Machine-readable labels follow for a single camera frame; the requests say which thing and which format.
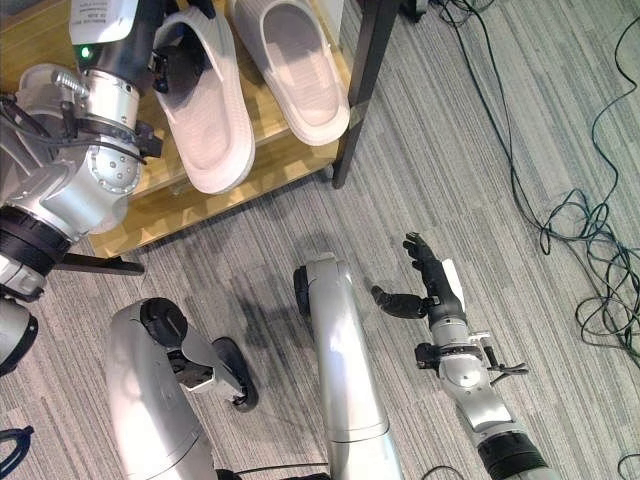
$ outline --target black metal frame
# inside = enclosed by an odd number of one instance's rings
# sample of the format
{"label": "black metal frame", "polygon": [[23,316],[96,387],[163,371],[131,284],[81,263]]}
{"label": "black metal frame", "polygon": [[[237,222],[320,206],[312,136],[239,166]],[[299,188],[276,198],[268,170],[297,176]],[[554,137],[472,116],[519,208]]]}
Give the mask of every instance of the black metal frame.
{"label": "black metal frame", "polygon": [[71,272],[105,273],[109,275],[142,275],[144,266],[140,263],[125,262],[121,257],[100,258],[67,253],[54,270]]}
{"label": "black metal frame", "polygon": [[333,162],[333,186],[344,186],[401,0],[358,0],[362,23],[349,84],[351,120]]}

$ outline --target white slipper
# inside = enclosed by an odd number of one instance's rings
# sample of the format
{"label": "white slipper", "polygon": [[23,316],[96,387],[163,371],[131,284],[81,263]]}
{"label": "white slipper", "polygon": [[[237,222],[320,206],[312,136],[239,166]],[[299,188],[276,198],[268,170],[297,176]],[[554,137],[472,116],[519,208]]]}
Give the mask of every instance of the white slipper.
{"label": "white slipper", "polygon": [[232,0],[238,34],[291,131],[324,145],[349,124],[349,103],[320,22],[306,0]]}
{"label": "white slipper", "polygon": [[168,16],[156,33],[155,47],[169,45],[191,28],[208,63],[188,94],[156,92],[189,180],[204,193],[238,185],[255,156],[251,121],[244,104],[231,28],[224,15],[207,18],[189,7]]}

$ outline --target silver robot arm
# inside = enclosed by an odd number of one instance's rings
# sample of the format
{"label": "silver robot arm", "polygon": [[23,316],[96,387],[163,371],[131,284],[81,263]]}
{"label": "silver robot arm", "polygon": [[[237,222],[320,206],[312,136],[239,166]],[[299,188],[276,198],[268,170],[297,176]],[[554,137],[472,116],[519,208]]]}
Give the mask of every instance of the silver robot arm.
{"label": "silver robot arm", "polygon": [[469,332],[453,262],[440,262],[415,233],[407,235],[403,246],[421,272],[428,296],[389,294],[380,287],[373,287],[372,294],[390,315],[428,316],[434,344],[423,343],[415,349],[418,367],[438,373],[487,472],[493,480],[559,480],[490,383],[488,369],[505,369],[495,360],[489,334]]}
{"label": "silver robot arm", "polygon": [[71,4],[79,74],[37,65],[2,96],[0,150],[23,171],[0,198],[0,289],[27,302],[74,243],[123,219],[142,156],[162,146],[137,112],[165,2],[85,3]]}
{"label": "silver robot arm", "polygon": [[313,325],[331,479],[402,480],[347,265],[327,254],[298,269],[294,284]]}
{"label": "silver robot arm", "polygon": [[251,410],[258,394],[237,346],[228,338],[209,343],[175,304],[152,298],[114,315],[105,362],[127,478],[218,479],[209,439],[179,384],[195,393],[216,388],[239,411]]}

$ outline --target black cable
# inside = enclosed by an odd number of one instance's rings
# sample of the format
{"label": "black cable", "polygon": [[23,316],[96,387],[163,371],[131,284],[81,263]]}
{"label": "black cable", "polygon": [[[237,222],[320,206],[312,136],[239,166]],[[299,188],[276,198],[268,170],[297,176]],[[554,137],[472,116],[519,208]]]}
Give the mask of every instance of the black cable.
{"label": "black cable", "polygon": [[456,474],[456,476],[458,478],[461,478],[462,480],[464,480],[464,477],[462,476],[462,474],[458,470],[456,470],[455,468],[450,467],[449,465],[438,465],[437,467],[433,467],[431,470],[429,470],[427,473],[425,473],[420,480],[427,480],[427,478],[429,478],[434,473],[439,472],[440,470],[446,470],[448,472],[453,472],[453,473]]}
{"label": "black cable", "polygon": [[39,142],[39,143],[42,143],[43,145],[46,145],[48,147],[51,147],[51,148],[73,148],[73,147],[90,147],[90,146],[105,147],[105,148],[110,148],[110,149],[115,150],[117,152],[123,153],[125,155],[130,156],[130,157],[133,157],[138,162],[142,163],[143,165],[147,164],[146,160],[144,158],[142,158],[140,155],[136,155],[135,153],[131,152],[130,150],[127,150],[126,148],[120,147],[120,146],[115,145],[113,143],[102,142],[100,140],[71,140],[71,139],[62,139],[62,138],[47,138],[47,137],[44,137],[44,136],[42,136],[42,135],[40,135],[38,133],[34,133],[34,132],[30,131],[30,130],[27,130],[22,125],[17,123],[11,117],[9,112],[6,111],[6,105],[5,105],[4,102],[2,102],[2,109],[1,109],[0,113],[1,113],[0,121],[2,121],[9,128],[12,128],[13,130],[16,130],[17,132],[20,132],[21,134],[23,134],[23,135],[25,135],[25,136],[27,136],[27,137]]}
{"label": "black cable", "polygon": [[[444,21],[445,23],[448,23],[452,27],[453,26],[459,27],[462,24],[464,24],[471,16],[471,10],[468,8],[467,5],[471,5],[476,12],[481,13],[487,10],[491,5],[493,5],[494,1],[495,0],[488,0],[488,2],[485,4],[478,4],[477,0],[471,0],[469,4],[467,4],[463,0],[435,0],[434,3],[437,3],[438,5],[443,7],[440,10],[440,19],[442,21]],[[443,16],[444,9],[448,8],[449,4],[453,4],[456,10],[460,12],[458,14],[459,18],[457,20],[454,20],[453,15],[451,15],[450,12],[449,12],[449,18],[446,18],[445,16]]]}
{"label": "black cable", "polygon": [[328,467],[327,462],[322,463],[294,463],[291,465],[271,465],[269,467],[251,468],[249,470],[243,470],[241,472],[234,472],[235,475],[246,475],[248,473],[265,472],[267,470],[281,470],[285,468],[301,468],[301,467]]}
{"label": "black cable", "polygon": [[2,101],[2,106],[7,109],[10,115],[13,115],[14,117],[20,117],[26,125],[29,125],[35,131],[35,133],[40,134],[40,136],[49,138],[51,137],[47,129],[44,128],[44,126],[40,122],[38,122],[35,118],[33,118],[18,106],[15,96],[3,95],[2,97],[0,97],[0,100]]}
{"label": "black cable", "polygon": [[16,442],[16,446],[13,451],[0,462],[0,479],[5,478],[24,460],[29,452],[31,446],[31,434],[33,433],[33,427],[31,425],[20,428],[11,428],[9,430],[0,431],[0,443]]}
{"label": "black cable", "polygon": [[[629,355],[632,362],[640,368],[640,352],[633,344],[634,339],[640,336],[640,331],[638,330],[638,327],[640,327],[640,276],[636,270],[636,264],[640,262],[640,248],[627,247],[619,241],[613,228],[608,222],[610,206],[607,202],[618,185],[619,172],[616,166],[607,157],[596,138],[596,128],[604,113],[620,100],[634,92],[638,86],[636,81],[634,81],[622,69],[619,62],[618,52],[625,35],[635,23],[640,21],[640,17],[635,18],[624,29],[618,39],[614,51],[616,69],[632,84],[632,88],[609,102],[598,113],[591,125],[591,141],[597,153],[613,173],[612,186],[604,199],[595,206],[590,205],[588,197],[583,190],[574,188],[558,206],[552,209],[547,220],[541,221],[535,214],[529,199],[524,192],[524,188],[516,170],[511,138],[511,124],[506,97],[502,79],[496,66],[486,25],[479,12],[474,9],[467,0],[456,1],[463,2],[470,14],[478,19],[487,43],[491,66],[498,83],[502,108],[504,109],[506,135],[503,135],[498,128],[495,116],[489,108],[487,100],[479,86],[475,72],[471,66],[467,49],[464,41],[462,40],[459,26],[454,22],[453,16],[447,8],[447,4],[443,6],[442,12],[444,12],[449,19],[449,22],[447,23],[450,23],[455,30],[464,61],[471,75],[475,90],[480,97],[482,105],[489,117],[491,126],[493,127],[498,141],[500,142],[500,145],[508,159],[511,177],[511,190],[516,207],[525,220],[539,231],[539,244],[542,252],[545,255],[549,255],[551,253],[552,240],[556,240],[560,242],[560,244],[565,245],[578,260],[594,290],[594,295],[580,302],[574,312],[574,319],[580,325],[580,336],[582,341],[589,345],[598,347],[624,350]],[[570,212],[575,212],[580,216],[580,228],[578,234],[562,233],[554,228],[554,221],[558,220],[561,214],[567,214]],[[584,253],[581,254],[581,252],[578,251],[577,248],[579,246],[584,248]],[[603,247],[610,251],[607,256],[602,256],[598,253]],[[599,272],[602,268],[605,268],[604,274]],[[614,312],[615,308],[621,310],[621,312]],[[593,327],[593,323],[596,320],[599,320],[599,325],[601,327],[599,330],[595,330]],[[593,339],[593,337],[598,338],[608,336],[614,336],[617,344],[611,344],[610,342],[605,343]]]}
{"label": "black cable", "polygon": [[513,367],[506,367],[505,365],[498,365],[497,367],[489,368],[491,371],[501,372],[502,375],[499,375],[494,380],[489,382],[489,385],[494,387],[496,383],[504,380],[505,378],[509,378],[512,375],[526,375],[529,373],[529,367],[526,363],[520,363]]}
{"label": "black cable", "polygon": [[618,475],[620,475],[620,478],[622,478],[622,480],[631,480],[630,478],[625,477],[625,475],[622,473],[622,465],[624,465],[625,462],[630,458],[640,458],[640,453],[629,453],[622,457],[620,461],[618,461]]}

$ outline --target wooden shelf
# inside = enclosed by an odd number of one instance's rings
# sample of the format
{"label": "wooden shelf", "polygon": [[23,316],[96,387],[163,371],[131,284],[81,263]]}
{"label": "wooden shelf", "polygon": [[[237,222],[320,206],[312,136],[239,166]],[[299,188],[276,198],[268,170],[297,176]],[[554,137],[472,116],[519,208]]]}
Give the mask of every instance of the wooden shelf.
{"label": "wooden shelf", "polygon": [[[214,5],[217,12],[224,12],[228,17],[226,1],[215,0]],[[3,91],[16,91],[24,70],[38,63],[56,63],[75,69],[68,33],[69,10],[69,0],[45,0],[2,25],[0,84]],[[162,157],[147,159],[140,183],[129,199],[129,213],[124,222],[109,232],[90,236],[96,255],[117,256],[146,245],[335,160],[337,142],[312,148],[293,137],[269,87],[235,31],[234,38],[242,93],[256,142],[256,160],[251,173],[245,182],[222,195],[206,195],[190,187],[164,112],[153,92],[147,93],[141,99],[138,118],[153,125],[156,135],[164,140]],[[338,70],[348,84],[350,69],[339,50],[334,49],[333,53]]]}
{"label": "wooden shelf", "polygon": [[89,240],[96,255],[113,257],[147,245],[202,220],[330,165],[338,142],[310,147],[293,136],[262,145],[247,179],[228,193],[206,195],[194,188],[178,195],[171,188],[131,202],[124,222]]}

